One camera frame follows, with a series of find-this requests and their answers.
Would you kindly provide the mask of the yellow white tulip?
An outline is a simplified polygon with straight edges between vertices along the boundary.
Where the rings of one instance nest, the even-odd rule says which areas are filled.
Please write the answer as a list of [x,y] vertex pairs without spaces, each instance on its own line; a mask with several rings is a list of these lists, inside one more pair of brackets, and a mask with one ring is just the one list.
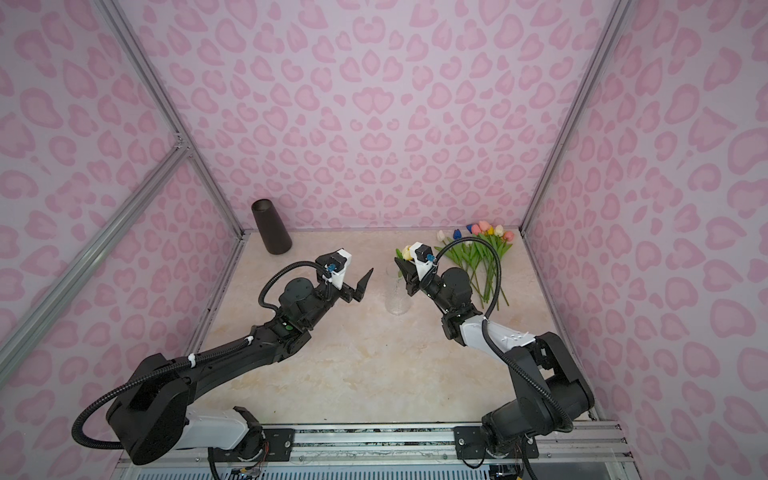
[[409,246],[395,250],[395,264],[399,276],[406,282],[411,282],[417,275],[416,266]]

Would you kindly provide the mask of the clear glass vase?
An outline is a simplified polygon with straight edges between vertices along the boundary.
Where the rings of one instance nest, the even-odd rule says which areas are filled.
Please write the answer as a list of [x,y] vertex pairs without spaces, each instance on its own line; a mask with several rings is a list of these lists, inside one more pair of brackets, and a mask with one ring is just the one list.
[[385,284],[385,308],[395,316],[408,312],[412,299],[407,294],[406,282],[402,272],[396,264],[390,264],[386,269]]

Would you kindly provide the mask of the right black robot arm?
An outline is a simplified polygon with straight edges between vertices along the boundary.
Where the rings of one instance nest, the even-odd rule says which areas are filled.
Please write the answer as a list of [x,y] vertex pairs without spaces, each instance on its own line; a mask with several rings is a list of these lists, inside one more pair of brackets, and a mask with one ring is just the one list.
[[471,300],[468,274],[452,267],[439,274],[431,263],[397,258],[406,292],[423,292],[442,313],[443,333],[482,351],[509,371],[515,398],[481,419],[480,438],[496,458],[527,452],[537,436],[568,433],[594,407],[595,397],[562,338],[523,333],[491,322]]

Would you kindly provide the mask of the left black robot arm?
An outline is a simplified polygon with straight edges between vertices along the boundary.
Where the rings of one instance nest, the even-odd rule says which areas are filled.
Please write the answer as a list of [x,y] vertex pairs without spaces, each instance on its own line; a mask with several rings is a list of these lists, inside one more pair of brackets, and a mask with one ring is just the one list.
[[217,449],[233,459],[264,456],[263,426],[245,407],[204,413],[192,404],[219,386],[298,353],[338,300],[361,301],[370,278],[355,287],[322,280],[291,280],[272,320],[243,338],[173,360],[161,354],[140,363],[107,411],[107,421],[136,465],[152,463],[173,450]]

